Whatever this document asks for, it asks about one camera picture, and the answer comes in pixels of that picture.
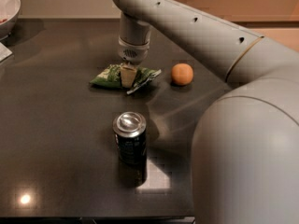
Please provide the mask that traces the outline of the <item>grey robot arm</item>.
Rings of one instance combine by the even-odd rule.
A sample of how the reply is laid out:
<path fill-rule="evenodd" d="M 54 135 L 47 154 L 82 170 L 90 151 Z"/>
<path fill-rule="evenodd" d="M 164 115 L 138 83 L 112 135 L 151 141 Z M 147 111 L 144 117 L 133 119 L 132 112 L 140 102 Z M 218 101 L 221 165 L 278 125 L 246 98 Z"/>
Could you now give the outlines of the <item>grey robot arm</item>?
<path fill-rule="evenodd" d="M 146 57 L 155 27 L 232 86 L 192 139 L 196 224 L 299 224 L 298 53 L 174 0 L 113 0 L 120 55 Z"/>

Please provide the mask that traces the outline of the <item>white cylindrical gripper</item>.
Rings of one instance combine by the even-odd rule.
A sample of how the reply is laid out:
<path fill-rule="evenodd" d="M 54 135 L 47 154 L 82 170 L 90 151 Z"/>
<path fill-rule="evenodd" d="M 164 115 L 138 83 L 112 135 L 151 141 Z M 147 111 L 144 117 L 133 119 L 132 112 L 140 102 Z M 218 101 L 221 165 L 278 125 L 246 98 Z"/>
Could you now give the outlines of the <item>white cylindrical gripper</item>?
<path fill-rule="evenodd" d="M 121 64 L 121 84 L 124 88 L 132 87 L 137 73 L 137 68 L 133 64 L 142 63 L 147 58 L 149 49 L 149 42 L 134 45 L 119 38 L 118 54 L 126 62 Z"/>

